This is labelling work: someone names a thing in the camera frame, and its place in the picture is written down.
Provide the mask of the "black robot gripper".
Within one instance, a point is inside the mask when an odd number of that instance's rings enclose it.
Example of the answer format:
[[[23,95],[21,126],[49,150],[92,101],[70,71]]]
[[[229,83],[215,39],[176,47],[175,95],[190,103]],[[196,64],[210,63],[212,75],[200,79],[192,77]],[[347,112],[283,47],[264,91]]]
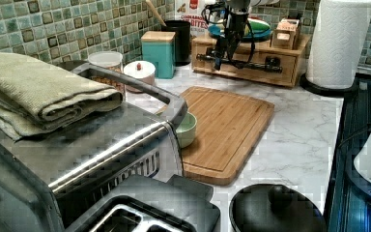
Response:
[[[248,7],[236,8],[230,6],[215,7],[214,10],[222,19],[224,35],[217,38],[214,48],[214,68],[219,71],[227,55],[227,64],[242,69],[248,62],[233,59],[244,36],[244,30],[248,18]]]

